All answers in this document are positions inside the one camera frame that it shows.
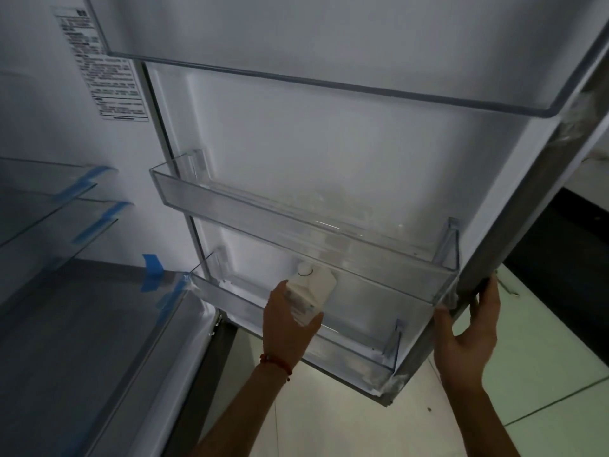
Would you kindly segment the person's right hand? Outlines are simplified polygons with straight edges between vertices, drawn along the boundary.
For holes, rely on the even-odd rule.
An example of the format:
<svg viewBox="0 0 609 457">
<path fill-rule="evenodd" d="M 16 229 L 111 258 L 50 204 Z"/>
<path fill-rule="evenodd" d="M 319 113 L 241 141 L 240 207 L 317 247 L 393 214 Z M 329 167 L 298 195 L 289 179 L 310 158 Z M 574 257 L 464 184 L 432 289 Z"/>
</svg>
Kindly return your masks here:
<svg viewBox="0 0 609 457">
<path fill-rule="evenodd" d="M 468 328 L 455 335 L 455 342 L 435 342 L 435 364 L 445 390 L 482 387 L 483 370 L 498 340 L 500 309 L 498 280 L 492 273 L 469 311 Z"/>
</svg>

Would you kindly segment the person's left hand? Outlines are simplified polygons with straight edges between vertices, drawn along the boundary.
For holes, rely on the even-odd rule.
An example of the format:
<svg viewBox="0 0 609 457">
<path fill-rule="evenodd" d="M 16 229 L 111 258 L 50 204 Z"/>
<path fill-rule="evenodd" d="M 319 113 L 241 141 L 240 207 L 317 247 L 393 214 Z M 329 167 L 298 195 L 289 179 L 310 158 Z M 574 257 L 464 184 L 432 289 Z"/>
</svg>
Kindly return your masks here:
<svg viewBox="0 0 609 457">
<path fill-rule="evenodd" d="M 287 281 L 281 281 L 270 292 L 263 311 L 263 355 L 261 362 L 280 368 L 291 376 L 293 368 L 301 361 L 312 339 L 299 339 L 297 322 L 291 314 L 285 296 Z"/>
</svg>

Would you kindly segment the white milk carton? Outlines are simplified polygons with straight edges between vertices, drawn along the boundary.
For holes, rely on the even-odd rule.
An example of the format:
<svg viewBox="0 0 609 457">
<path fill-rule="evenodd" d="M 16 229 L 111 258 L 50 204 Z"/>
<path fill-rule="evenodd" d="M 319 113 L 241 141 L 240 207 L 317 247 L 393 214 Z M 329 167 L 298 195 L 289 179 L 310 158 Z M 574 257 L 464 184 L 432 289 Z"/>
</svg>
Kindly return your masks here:
<svg viewBox="0 0 609 457">
<path fill-rule="evenodd" d="M 322 312 L 336 285 L 337 278 L 330 268 L 308 261 L 299 263 L 285 285 L 285 296 L 296 322 L 308 325 Z"/>
</svg>

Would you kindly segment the grey refrigerator door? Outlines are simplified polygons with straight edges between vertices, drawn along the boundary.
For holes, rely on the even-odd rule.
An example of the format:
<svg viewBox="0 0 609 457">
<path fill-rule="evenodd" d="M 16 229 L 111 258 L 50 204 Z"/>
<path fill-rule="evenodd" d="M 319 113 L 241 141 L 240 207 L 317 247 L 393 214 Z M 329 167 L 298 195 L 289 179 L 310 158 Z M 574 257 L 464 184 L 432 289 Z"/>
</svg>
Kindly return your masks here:
<svg viewBox="0 0 609 457">
<path fill-rule="evenodd" d="M 459 316 L 583 158 L 609 46 L 547 118 L 137 61 L 151 73 L 172 159 L 201 150 L 220 183 L 425 249 L 456 219 L 458 282 L 435 304 L 330 268 L 356 322 L 380 334 L 400 320 L 404 331 L 380 397 L 320 371 L 387 407 L 432 350 L 433 308 Z M 260 285 L 317 264 L 192 218 L 201 263 L 224 248 Z"/>
</svg>

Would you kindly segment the person's right forearm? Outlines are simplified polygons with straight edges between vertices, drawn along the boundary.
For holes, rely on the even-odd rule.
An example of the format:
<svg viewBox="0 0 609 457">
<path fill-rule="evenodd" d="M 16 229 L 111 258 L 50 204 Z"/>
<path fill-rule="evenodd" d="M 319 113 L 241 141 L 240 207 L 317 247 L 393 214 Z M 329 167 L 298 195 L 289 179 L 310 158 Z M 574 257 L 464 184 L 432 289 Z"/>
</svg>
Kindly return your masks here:
<svg viewBox="0 0 609 457">
<path fill-rule="evenodd" d="M 521 457 L 481 386 L 446 390 L 468 457 Z"/>
</svg>

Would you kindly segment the person's left forearm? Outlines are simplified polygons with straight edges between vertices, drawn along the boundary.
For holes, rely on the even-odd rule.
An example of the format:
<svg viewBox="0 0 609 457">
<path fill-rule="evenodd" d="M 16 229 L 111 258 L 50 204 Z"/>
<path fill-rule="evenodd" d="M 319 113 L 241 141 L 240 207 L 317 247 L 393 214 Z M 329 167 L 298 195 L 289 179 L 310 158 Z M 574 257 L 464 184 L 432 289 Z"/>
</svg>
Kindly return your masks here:
<svg viewBox="0 0 609 457">
<path fill-rule="evenodd" d="M 188 457 L 249 457 L 271 406 L 291 376 L 260 362 Z"/>
</svg>

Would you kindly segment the short clear door bin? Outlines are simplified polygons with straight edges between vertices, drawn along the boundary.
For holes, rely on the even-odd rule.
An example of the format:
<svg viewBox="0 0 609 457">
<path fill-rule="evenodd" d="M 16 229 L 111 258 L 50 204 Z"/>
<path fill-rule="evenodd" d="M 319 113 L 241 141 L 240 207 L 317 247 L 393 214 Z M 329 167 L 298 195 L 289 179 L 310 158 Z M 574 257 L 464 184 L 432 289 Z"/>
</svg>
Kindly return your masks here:
<svg viewBox="0 0 609 457">
<path fill-rule="evenodd" d="M 270 291 L 287 276 L 262 285 L 234 270 L 224 248 L 217 248 L 190 273 L 193 291 L 224 313 L 237 327 L 262 337 L 263 310 Z M 374 397 L 383 394 L 395 371 L 403 323 L 395 320 L 380 334 L 356 322 L 346 309 L 344 286 L 339 284 L 323 308 L 324 321 L 309 344 L 303 361 L 327 375 Z"/>
</svg>

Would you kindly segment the long clear door bin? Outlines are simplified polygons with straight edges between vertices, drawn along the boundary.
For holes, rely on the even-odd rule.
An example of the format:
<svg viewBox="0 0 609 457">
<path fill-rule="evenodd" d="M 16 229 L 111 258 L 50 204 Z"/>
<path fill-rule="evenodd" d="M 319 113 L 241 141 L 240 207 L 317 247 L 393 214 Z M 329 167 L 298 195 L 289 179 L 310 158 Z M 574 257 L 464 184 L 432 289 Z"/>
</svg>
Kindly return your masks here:
<svg viewBox="0 0 609 457">
<path fill-rule="evenodd" d="M 452 217 L 425 249 L 220 183 L 201 150 L 149 172 L 165 206 L 364 281 L 433 304 L 458 282 L 459 225 Z"/>
</svg>

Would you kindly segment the blue tape strip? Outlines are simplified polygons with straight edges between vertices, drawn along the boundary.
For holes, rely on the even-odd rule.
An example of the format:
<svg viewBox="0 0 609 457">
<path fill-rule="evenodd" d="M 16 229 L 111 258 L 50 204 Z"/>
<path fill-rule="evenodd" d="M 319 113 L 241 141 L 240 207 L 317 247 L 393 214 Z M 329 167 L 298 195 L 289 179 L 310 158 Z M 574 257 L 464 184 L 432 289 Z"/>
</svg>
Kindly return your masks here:
<svg viewBox="0 0 609 457">
<path fill-rule="evenodd" d="M 97 186 L 103 176 L 117 172 L 116 168 L 110 166 L 91 166 L 68 187 L 52 195 L 50 200 L 56 204 L 67 204 Z"/>
<path fill-rule="evenodd" d="M 164 268 L 156 254 L 142 254 L 145 263 L 146 274 L 141 284 L 142 293 L 156 291 L 164 278 Z"/>
<path fill-rule="evenodd" d="M 177 276 L 177 283 L 171 291 L 164 294 L 161 299 L 156 303 L 156 309 L 159 310 L 159 314 L 156 323 L 161 325 L 167 318 L 172 314 L 176 304 L 180 299 L 180 295 L 186 291 L 189 287 L 191 278 L 188 273 L 182 273 Z"/>
<path fill-rule="evenodd" d="M 88 245 L 117 222 L 121 215 L 134 207 L 132 202 L 126 201 L 110 201 L 108 204 L 95 222 L 72 238 L 70 245 Z"/>
</svg>

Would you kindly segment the glass crisper cover shelf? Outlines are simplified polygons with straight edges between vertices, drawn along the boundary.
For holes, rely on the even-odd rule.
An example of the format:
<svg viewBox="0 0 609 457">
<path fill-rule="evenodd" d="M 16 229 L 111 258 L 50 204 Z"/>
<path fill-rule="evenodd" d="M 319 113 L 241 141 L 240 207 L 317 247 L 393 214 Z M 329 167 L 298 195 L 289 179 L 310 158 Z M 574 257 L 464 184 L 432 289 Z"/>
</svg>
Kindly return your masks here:
<svg viewBox="0 0 609 457">
<path fill-rule="evenodd" d="M 0 457 L 161 457 L 216 313 L 181 273 L 142 293 L 144 270 L 57 273 L 0 316 Z"/>
</svg>

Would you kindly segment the glass refrigerator shelf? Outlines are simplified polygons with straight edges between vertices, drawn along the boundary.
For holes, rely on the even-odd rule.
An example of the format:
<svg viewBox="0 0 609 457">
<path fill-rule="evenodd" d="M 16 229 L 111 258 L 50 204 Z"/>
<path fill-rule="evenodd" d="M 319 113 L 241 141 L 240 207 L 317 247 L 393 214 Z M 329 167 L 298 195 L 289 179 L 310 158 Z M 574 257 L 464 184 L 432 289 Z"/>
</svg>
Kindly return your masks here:
<svg viewBox="0 0 609 457">
<path fill-rule="evenodd" d="M 1 247 L 0 305 L 30 281 L 56 270 L 87 248 L 91 243 L 79 246 L 70 245 L 70 241 L 95 222 L 110 201 L 76 199 Z"/>
<path fill-rule="evenodd" d="M 102 165 L 0 157 L 0 248 L 76 200 L 56 204 L 50 198 L 76 181 L 91 166 Z M 115 174 L 103 176 L 97 186 Z"/>
</svg>

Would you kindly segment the large white door shelf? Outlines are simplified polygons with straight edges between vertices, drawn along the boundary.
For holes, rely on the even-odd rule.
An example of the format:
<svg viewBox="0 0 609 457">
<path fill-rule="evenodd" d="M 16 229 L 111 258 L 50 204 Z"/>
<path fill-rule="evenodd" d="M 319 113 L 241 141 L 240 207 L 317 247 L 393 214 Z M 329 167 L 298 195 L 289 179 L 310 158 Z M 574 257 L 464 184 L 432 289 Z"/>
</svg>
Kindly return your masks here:
<svg viewBox="0 0 609 457">
<path fill-rule="evenodd" d="M 83 0 L 110 56 L 547 118 L 609 0 Z"/>
</svg>

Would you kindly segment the white printed label sticker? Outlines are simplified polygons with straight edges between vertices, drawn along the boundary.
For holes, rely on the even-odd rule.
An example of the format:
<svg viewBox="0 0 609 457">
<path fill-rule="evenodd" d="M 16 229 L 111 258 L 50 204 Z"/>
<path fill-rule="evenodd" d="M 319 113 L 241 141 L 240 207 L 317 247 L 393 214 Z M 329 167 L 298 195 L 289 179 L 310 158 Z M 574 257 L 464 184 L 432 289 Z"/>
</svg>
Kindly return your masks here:
<svg viewBox="0 0 609 457">
<path fill-rule="evenodd" d="M 148 122 L 132 61 L 105 54 L 85 8 L 52 8 L 99 115 L 108 121 Z"/>
</svg>

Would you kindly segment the white refrigerator body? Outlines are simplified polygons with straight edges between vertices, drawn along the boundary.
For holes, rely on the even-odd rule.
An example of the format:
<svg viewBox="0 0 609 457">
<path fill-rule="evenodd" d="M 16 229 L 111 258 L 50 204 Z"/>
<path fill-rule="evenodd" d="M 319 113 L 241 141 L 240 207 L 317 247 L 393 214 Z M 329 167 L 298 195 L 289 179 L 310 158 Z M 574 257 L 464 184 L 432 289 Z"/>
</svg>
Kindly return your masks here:
<svg viewBox="0 0 609 457">
<path fill-rule="evenodd" d="M 163 204 L 149 172 L 178 152 L 169 142 L 148 67 L 131 60 L 148 122 L 104 120 L 54 6 L 87 11 L 82 0 L 0 0 L 0 157 L 116 168 L 117 174 L 80 199 L 126 201 L 134 207 L 78 255 L 6 300 L 0 316 L 70 266 L 143 269 L 145 276 L 142 254 L 151 253 L 161 261 L 164 276 L 190 275 L 203 260 L 194 219 Z M 234 328 L 205 304 L 216 313 L 209 344 L 161 457 L 187 457 L 196 446 L 232 346 Z"/>
</svg>

